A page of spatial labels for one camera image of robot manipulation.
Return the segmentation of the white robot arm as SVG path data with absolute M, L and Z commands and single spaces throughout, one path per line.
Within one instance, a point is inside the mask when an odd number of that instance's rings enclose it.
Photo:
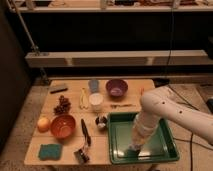
M 213 144 L 213 116 L 182 106 L 172 100 L 166 86 L 145 91 L 141 111 L 135 116 L 130 149 L 138 151 L 156 131 L 161 118 L 168 119 Z

